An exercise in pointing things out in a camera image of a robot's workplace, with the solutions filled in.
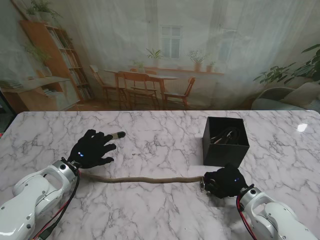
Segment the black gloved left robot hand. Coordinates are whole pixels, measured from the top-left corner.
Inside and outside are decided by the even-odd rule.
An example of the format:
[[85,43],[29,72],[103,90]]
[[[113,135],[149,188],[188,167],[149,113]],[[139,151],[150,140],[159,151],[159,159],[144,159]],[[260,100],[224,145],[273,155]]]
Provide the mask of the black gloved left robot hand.
[[103,132],[89,129],[73,146],[67,160],[80,169],[91,169],[109,164],[114,159],[104,158],[104,155],[117,148],[114,143],[108,144],[112,139],[113,136],[110,134],[104,135]]

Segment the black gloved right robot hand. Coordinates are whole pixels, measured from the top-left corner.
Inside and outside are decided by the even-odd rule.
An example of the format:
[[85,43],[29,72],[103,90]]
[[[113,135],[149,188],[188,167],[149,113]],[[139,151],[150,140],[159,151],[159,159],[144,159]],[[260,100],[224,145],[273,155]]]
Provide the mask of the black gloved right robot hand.
[[230,164],[217,171],[206,172],[203,181],[204,189],[219,199],[236,197],[249,187],[239,169]]

